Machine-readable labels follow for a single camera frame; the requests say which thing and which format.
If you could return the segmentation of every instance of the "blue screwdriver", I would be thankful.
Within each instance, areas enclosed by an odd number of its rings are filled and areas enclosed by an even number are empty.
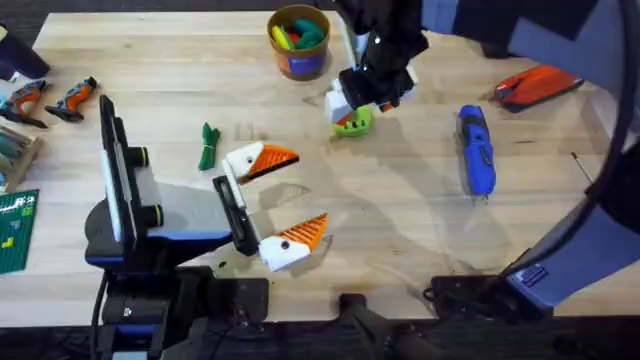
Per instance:
[[[464,105],[459,117],[469,191],[473,196],[481,196],[486,202],[496,185],[493,147],[487,121],[477,105]]]

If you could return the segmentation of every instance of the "black bracket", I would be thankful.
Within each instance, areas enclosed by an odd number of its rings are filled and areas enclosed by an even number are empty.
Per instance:
[[[433,304],[440,319],[501,318],[517,324],[553,315],[553,309],[540,309],[494,275],[436,276],[423,296]]]
[[[229,180],[224,175],[218,176],[213,179],[213,187],[218,192],[224,213],[227,215],[236,250],[246,256],[254,255],[258,251],[258,237],[251,226],[247,212],[238,208]]]

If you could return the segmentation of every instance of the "wooden tabletop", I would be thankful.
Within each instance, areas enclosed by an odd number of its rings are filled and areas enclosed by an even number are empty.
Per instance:
[[[33,113],[45,148],[23,189],[40,200],[27,269],[0,277],[0,326],[88,324],[100,279],[84,261],[84,221],[104,197],[98,96],[86,119],[67,124],[42,110],[93,76],[124,119],[129,142],[147,146],[156,179],[212,190],[200,172],[200,129],[222,132],[218,154],[257,140],[288,146],[301,162],[244,187],[256,219],[275,229],[319,211],[328,236],[314,256],[269,273],[232,246],[195,259],[223,277],[270,280],[269,320],[329,319],[343,292],[368,296],[387,317],[432,317],[419,298],[431,277],[495,273],[536,243],[582,198],[608,140],[589,119],[592,87],[513,115],[479,100],[500,80],[534,65],[488,60],[466,40],[427,34],[413,61],[416,95],[358,139],[332,137],[323,94],[346,66],[331,19],[330,64],[311,82],[277,70],[268,12],[51,14],[35,49],[51,64],[53,87]],[[460,179],[454,132],[461,105],[483,106],[498,181],[488,205],[471,202]],[[218,268],[220,262],[227,265]],[[640,313],[638,267],[579,292],[559,315]]]

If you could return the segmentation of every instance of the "small orange tool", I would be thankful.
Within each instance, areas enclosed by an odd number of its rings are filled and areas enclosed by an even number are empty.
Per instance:
[[[549,65],[536,66],[502,81],[493,100],[517,113],[579,88],[584,80]]]
[[[0,116],[18,124],[33,125],[46,129],[47,125],[45,123],[29,116],[29,111],[33,109],[33,106],[46,89],[47,82],[44,80],[37,80],[24,85],[0,105]]]
[[[55,115],[60,119],[68,122],[80,122],[84,116],[78,111],[78,105],[86,101],[93,90],[98,86],[96,79],[89,77],[76,84],[71,90],[67,91],[64,99],[58,101],[54,106],[45,106],[51,115]]]

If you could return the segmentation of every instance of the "orange handle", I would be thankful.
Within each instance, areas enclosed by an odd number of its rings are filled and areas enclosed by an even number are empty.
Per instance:
[[[91,86],[87,84],[80,85],[79,91],[74,92],[64,100],[67,109],[73,112],[77,112],[78,104],[87,100],[89,96],[91,96],[92,92],[93,88]]]

